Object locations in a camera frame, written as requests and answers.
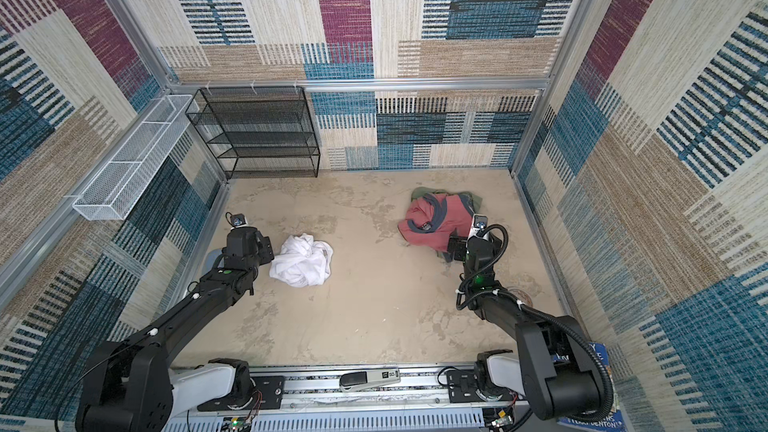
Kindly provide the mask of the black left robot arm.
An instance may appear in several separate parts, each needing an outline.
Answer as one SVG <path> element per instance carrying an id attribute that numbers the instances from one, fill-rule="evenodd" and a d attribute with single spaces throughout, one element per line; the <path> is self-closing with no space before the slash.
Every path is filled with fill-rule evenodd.
<path id="1" fill-rule="evenodd" d="M 254 292 L 259 267 L 273 258 L 269 238 L 257 228 L 231 229 L 214 265 L 186 297 L 144 329 L 94 350 L 82 378 L 76 430 L 160 431 L 208 402 L 250 405 L 255 386 L 247 362 L 214 359 L 181 373 L 171 365 L 213 319 Z"/>

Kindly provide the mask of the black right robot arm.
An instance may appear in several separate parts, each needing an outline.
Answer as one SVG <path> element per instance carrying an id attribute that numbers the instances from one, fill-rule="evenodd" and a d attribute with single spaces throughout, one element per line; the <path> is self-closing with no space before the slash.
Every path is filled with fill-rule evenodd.
<path id="1" fill-rule="evenodd" d="M 542 420 L 595 423 L 608 417 L 614 388 L 607 367 L 570 316 L 555 317 L 525 304 L 495 277 L 507 241 L 491 233 L 465 244 L 456 308 L 470 310 L 514 339 L 517 349 L 480 353 L 474 366 L 478 394 L 522 395 Z"/>

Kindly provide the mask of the white cloth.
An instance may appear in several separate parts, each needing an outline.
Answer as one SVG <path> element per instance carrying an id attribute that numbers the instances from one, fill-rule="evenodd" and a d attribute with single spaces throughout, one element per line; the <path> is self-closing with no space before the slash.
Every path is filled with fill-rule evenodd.
<path id="1" fill-rule="evenodd" d="M 294 288 L 323 285 L 331 276 L 333 248 L 310 234 L 289 236 L 271 262 L 269 276 Z"/>

